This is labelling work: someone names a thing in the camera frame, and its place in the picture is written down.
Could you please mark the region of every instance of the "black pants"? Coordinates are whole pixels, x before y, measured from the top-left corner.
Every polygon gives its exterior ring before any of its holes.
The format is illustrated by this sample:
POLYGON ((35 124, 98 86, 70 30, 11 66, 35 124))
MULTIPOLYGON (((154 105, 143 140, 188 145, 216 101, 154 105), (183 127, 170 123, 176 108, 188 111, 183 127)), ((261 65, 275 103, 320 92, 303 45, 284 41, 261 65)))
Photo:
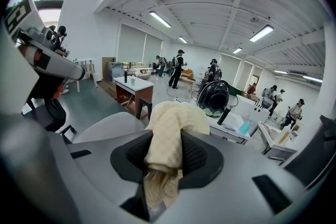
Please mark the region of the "black pants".
POLYGON ((277 107, 278 103, 277 102, 273 102, 272 108, 269 110, 269 116, 271 117, 273 115, 273 111, 274 109, 277 107))
POLYGON ((288 116, 286 117, 286 121, 285 121, 285 124, 284 124, 283 126, 285 127, 285 126, 289 125, 292 121, 293 121, 293 123, 292 123, 291 128, 294 127, 294 125, 295 125, 295 123, 296 123, 296 120, 294 120, 294 119, 292 118, 291 115, 288 115, 288 116))
POLYGON ((161 65, 160 71, 159 71, 159 77, 162 77, 163 69, 165 65, 161 65))
POLYGON ((173 85, 173 87, 175 88, 177 86, 178 79, 180 78, 180 75, 181 75, 180 68, 175 67, 175 72, 174 72, 174 75, 172 75, 172 77, 170 78, 169 86, 173 85))

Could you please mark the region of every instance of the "towel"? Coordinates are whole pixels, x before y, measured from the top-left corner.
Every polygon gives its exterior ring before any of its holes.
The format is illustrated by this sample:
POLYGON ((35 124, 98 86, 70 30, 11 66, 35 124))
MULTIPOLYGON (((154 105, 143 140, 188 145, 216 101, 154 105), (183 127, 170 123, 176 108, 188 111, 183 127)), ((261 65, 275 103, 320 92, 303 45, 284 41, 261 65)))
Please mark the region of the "towel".
POLYGON ((149 211, 166 207, 177 197, 182 178, 181 129, 209 135, 210 128, 202 109, 186 102, 166 101, 156 105, 146 129, 153 130, 153 139, 144 159, 149 173, 144 179, 149 211))

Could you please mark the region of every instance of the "black round machine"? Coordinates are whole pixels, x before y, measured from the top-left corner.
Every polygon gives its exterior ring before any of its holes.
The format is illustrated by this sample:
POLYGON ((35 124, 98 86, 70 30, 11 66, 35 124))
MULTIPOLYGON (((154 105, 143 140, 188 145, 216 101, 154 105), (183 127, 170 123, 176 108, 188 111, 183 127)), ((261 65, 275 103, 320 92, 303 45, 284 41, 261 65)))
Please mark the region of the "black round machine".
POLYGON ((197 106, 207 116, 220 116, 229 101, 229 84, 224 80, 207 83, 197 98, 197 106))

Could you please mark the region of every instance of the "black slot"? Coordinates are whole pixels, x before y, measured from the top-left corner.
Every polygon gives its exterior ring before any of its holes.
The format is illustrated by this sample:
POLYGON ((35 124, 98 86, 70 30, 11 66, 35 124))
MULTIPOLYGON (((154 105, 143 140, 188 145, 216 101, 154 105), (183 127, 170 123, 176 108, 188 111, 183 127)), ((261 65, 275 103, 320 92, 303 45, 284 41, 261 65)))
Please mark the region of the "black slot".
POLYGON ((256 176, 253 177, 252 180, 259 188, 275 215, 291 204, 291 201, 267 175, 256 176))
POLYGON ((82 150, 82 151, 71 152, 70 155, 73 159, 77 159, 77 158, 89 155, 91 153, 92 152, 89 150, 82 150))

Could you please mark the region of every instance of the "ceiling fixture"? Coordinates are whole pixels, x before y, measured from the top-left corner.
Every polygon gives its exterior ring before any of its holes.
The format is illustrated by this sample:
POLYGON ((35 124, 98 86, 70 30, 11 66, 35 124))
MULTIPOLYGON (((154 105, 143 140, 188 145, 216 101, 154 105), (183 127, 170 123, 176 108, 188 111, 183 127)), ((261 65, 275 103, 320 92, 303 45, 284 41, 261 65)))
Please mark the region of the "ceiling fixture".
POLYGON ((313 80, 313 81, 317 81, 319 83, 322 83, 323 80, 321 79, 318 79, 318 78, 313 78, 313 77, 310 77, 310 76, 303 76, 305 79, 308 79, 308 80, 313 80))
POLYGON ((253 35, 250 38, 250 41, 256 42, 257 40, 261 39, 263 36, 267 35, 268 33, 272 32, 274 30, 274 27, 270 25, 266 25, 262 30, 257 32, 255 35, 253 35))
POLYGON ((183 37, 178 37, 183 43, 187 44, 187 41, 185 41, 185 39, 183 37))
POLYGON ((238 52, 240 52, 242 50, 242 48, 237 48, 233 53, 237 54, 238 52))
POLYGON ((161 22, 166 27, 168 28, 172 27, 169 23, 167 23, 164 19, 162 19, 156 12, 149 12, 149 14, 152 15, 155 19, 157 19, 159 22, 161 22))
POLYGON ((287 73, 287 72, 280 71, 280 70, 274 70, 274 72, 275 72, 275 73, 280 73, 280 74, 286 74, 286 75, 288 75, 288 73, 287 73))

